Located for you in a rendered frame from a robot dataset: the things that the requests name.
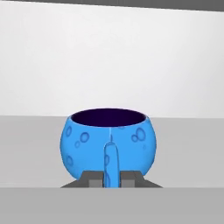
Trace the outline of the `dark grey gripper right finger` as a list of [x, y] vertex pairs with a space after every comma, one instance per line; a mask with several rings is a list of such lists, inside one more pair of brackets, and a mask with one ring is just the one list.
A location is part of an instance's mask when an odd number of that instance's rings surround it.
[[146, 180], [140, 171], [121, 171], [120, 187], [161, 188], [161, 185], [157, 185], [149, 180]]

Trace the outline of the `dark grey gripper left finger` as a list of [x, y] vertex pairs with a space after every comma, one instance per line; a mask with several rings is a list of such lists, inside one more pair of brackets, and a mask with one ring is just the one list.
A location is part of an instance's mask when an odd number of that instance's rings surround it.
[[103, 172], [102, 171], [84, 171], [80, 178], [63, 185], [63, 188], [103, 188]]

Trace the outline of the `blue spotted round mug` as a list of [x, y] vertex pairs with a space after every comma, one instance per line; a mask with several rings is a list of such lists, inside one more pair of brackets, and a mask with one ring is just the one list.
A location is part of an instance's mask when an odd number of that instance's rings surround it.
[[70, 115], [60, 138], [66, 170], [75, 178], [84, 171], [103, 172], [104, 188], [120, 188], [121, 171], [144, 175], [157, 148], [151, 120], [123, 108], [95, 108]]

